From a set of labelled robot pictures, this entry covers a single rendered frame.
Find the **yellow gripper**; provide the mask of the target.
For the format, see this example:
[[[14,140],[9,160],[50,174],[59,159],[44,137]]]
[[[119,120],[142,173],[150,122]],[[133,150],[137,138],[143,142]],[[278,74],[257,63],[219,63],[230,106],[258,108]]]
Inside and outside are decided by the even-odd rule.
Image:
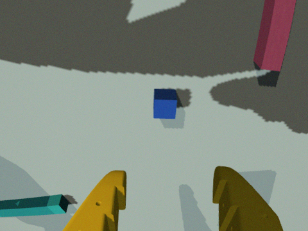
[[[219,204],[219,231],[283,231],[278,216],[234,169],[217,166],[212,202]],[[126,208],[126,172],[106,174],[62,231],[117,231]]]

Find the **small blue cube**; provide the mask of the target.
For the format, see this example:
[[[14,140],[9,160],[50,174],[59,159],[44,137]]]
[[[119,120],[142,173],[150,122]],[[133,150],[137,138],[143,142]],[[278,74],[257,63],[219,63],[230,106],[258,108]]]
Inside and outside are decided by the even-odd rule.
[[[176,104],[175,89],[154,89],[153,118],[175,119]]]

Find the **pink rod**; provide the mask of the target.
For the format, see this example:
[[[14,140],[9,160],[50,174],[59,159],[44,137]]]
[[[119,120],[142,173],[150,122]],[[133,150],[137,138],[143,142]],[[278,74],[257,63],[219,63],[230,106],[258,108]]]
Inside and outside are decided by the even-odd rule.
[[[296,0],[265,0],[253,61],[261,68],[280,71]]]

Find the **turquoise rod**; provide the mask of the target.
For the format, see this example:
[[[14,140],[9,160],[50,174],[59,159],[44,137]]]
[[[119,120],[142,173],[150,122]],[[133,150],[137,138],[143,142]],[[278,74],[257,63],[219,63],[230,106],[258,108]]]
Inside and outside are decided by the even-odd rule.
[[[65,214],[69,202],[62,194],[0,201],[0,217]]]

